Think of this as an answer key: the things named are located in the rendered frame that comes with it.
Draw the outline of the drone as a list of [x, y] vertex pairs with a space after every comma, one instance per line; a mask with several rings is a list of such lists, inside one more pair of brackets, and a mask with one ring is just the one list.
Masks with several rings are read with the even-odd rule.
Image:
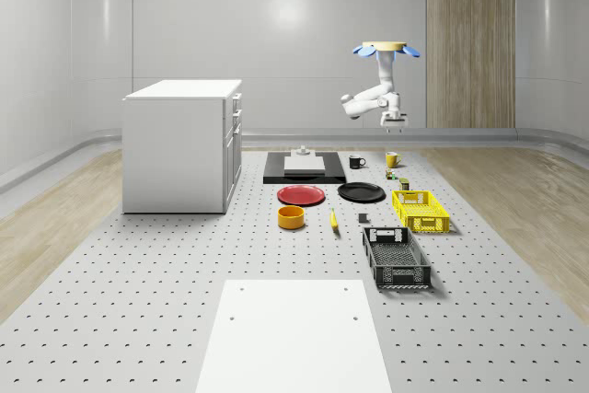
[[421, 54], [403, 41], [365, 41], [352, 50], [361, 57], [372, 56], [376, 52], [400, 52], [413, 57], [420, 57]]

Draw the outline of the yellow basket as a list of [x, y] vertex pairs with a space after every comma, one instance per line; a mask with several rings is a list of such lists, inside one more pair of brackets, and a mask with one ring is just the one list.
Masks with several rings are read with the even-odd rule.
[[392, 205], [413, 232], [449, 231], [449, 214], [430, 191], [393, 191]]

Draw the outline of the white board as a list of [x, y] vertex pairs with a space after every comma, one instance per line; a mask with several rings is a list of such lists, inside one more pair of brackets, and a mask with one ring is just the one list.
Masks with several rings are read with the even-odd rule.
[[228, 280], [196, 393], [391, 393], [360, 280]]

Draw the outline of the black plate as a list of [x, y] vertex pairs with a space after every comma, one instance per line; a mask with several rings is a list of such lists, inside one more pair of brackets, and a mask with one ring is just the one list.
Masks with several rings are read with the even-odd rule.
[[348, 182], [338, 188], [338, 194], [347, 201], [358, 203], [380, 202], [386, 198], [385, 191], [372, 183]]

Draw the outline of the dark grey basket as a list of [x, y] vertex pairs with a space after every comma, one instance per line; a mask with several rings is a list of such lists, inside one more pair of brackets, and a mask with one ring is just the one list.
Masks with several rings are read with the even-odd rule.
[[407, 227], [364, 227], [363, 243], [378, 286], [431, 284], [431, 263]]

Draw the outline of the red plate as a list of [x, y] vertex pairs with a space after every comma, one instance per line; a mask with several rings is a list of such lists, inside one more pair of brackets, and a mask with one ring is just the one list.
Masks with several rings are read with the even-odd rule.
[[322, 203], [325, 200], [325, 193], [316, 186], [291, 185], [279, 189], [277, 198], [287, 205], [311, 206]]

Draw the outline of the yellow bowl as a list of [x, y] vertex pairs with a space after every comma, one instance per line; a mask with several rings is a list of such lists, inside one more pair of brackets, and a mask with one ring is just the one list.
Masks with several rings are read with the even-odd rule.
[[278, 226], [295, 230], [305, 224], [305, 210], [296, 205], [286, 205], [278, 210]]

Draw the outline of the white cabinet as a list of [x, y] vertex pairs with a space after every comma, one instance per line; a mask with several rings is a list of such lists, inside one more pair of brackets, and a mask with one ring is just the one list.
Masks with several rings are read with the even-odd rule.
[[241, 169], [239, 79], [162, 80], [122, 102], [122, 210], [223, 214]]

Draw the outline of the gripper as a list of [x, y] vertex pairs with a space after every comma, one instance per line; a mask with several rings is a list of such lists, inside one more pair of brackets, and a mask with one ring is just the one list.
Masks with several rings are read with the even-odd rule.
[[380, 126], [387, 132], [392, 128], [404, 128], [409, 125], [409, 117], [406, 113], [383, 111], [380, 119]]

